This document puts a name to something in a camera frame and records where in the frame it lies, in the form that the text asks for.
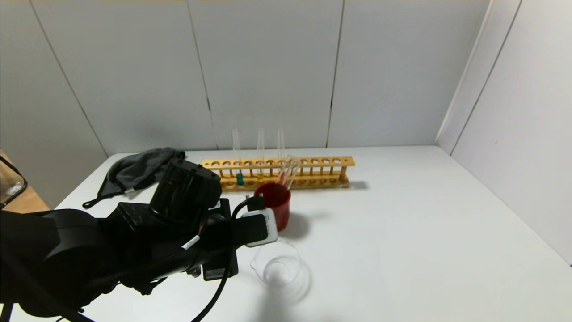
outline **wooden test tube rack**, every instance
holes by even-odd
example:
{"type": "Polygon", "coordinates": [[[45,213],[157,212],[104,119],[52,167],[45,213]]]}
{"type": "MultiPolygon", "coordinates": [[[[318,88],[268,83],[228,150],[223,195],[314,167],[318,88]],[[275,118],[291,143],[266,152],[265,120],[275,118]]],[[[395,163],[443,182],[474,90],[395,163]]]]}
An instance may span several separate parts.
{"type": "MultiPolygon", "coordinates": [[[[348,167],[355,166],[351,156],[316,156],[298,158],[300,169],[290,189],[347,188],[348,167]]],[[[257,159],[213,159],[203,160],[202,166],[217,173],[221,178],[223,191],[253,191],[267,182],[275,182],[282,168],[283,160],[264,158],[264,164],[257,159]],[[236,184],[236,174],[242,172],[244,185],[236,184]]]]}

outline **wall seam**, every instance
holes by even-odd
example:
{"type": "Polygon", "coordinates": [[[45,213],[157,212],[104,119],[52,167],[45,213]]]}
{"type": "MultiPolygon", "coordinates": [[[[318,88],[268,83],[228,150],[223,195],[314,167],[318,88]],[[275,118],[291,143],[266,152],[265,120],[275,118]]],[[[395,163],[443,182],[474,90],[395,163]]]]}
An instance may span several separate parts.
{"type": "Polygon", "coordinates": [[[93,135],[96,137],[97,142],[100,144],[100,147],[103,150],[105,156],[107,158],[109,158],[109,154],[105,150],[104,145],[101,143],[99,136],[97,136],[97,133],[96,133],[95,129],[93,128],[93,125],[92,125],[91,121],[89,120],[88,115],[85,113],[84,107],[81,105],[80,99],[77,97],[76,92],[74,91],[72,84],[70,83],[69,78],[67,77],[65,71],[63,70],[62,64],[60,63],[58,56],[55,54],[54,47],[51,45],[50,39],[47,37],[46,30],[43,28],[42,21],[40,20],[38,13],[35,10],[35,7],[34,7],[32,0],[29,0],[29,4],[32,7],[32,11],[34,12],[34,16],[36,17],[36,20],[38,21],[39,27],[42,30],[43,36],[46,38],[47,45],[50,47],[51,53],[54,55],[55,61],[58,63],[59,69],[62,72],[62,75],[63,75],[64,79],[66,80],[67,85],[69,86],[69,88],[71,90],[71,93],[73,94],[74,98],[76,99],[77,104],[80,106],[81,112],[84,114],[86,121],[88,121],[89,127],[92,129],[93,135]]]}

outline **dark gray fabric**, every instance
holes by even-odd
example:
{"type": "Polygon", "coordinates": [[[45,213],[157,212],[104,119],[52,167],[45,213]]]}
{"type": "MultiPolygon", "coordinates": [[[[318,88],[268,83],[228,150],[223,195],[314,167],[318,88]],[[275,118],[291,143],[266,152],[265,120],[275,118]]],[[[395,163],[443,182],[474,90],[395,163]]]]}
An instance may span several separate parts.
{"type": "Polygon", "coordinates": [[[159,181],[172,158],[185,158],[185,152],[174,148],[156,148],[129,155],[115,162],[109,169],[97,198],[84,203],[90,208],[97,202],[125,193],[129,189],[144,189],[159,181]]]}

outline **black cable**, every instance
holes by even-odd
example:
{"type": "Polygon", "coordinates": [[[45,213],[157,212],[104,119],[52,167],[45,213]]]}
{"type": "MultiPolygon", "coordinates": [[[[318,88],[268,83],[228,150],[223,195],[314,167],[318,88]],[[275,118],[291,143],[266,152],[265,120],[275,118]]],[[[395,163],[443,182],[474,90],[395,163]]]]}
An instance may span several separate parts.
{"type": "Polygon", "coordinates": [[[52,310],[52,313],[61,315],[68,319],[70,322],[94,322],[93,320],[75,312],[72,309],[61,305],[46,289],[42,287],[35,278],[28,272],[28,269],[12,254],[6,247],[6,243],[2,241],[0,244],[0,253],[2,255],[2,262],[6,264],[14,274],[17,274],[20,280],[24,283],[27,289],[35,295],[35,297],[47,308],[52,310]]]}
{"type": "MultiPolygon", "coordinates": [[[[248,205],[248,203],[251,201],[251,199],[246,199],[244,201],[242,201],[241,203],[239,203],[238,206],[236,206],[236,208],[232,211],[232,217],[231,220],[235,220],[236,216],[238,216],[239,211],[244,208],[246,205],[248,205]]],[[[219,299],[220,293],[223,292],[223,288],[224,285],[227,283],[227,279],[228,279],[228,274],[231,271],[231,262],[232,262],[232,251],[233,251],[233,247],[229,247],[228,249],[228,265],[227,267],[224,268],[224,274],[223,274],[223,278],[220,280],[220,284],[219,287],[216,289],[216,292],[214,293],[212,299],[209,301],[209,303],[205,306],[204,309],[202,309],[201,313],[199,313],[191,322],[199,322],[201,321],[210,311],[210,309],[213,308],[213,306],[215,305],[216,301],[219,299]]]]}
{"type": "Polygon", "coordinates": [[[4,303],[2,314],[0,315],[0,322],[10,322],[10,316],[12,315],[13,307],[14,303],[4,303]]]}

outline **black plug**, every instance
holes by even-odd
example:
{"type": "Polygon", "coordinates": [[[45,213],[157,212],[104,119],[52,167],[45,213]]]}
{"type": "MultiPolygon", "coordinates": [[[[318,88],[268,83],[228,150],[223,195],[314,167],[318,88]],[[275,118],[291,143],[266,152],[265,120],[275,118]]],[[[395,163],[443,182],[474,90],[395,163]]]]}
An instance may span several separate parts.
{"type": "Polygon", "coordinates": [[[262,194],[255,195],[250,198],[247,196],[247,199],[250,199],[247,204],[248,211],[262,210],[266,208],[264,207],[264,196],[262,194]]]}

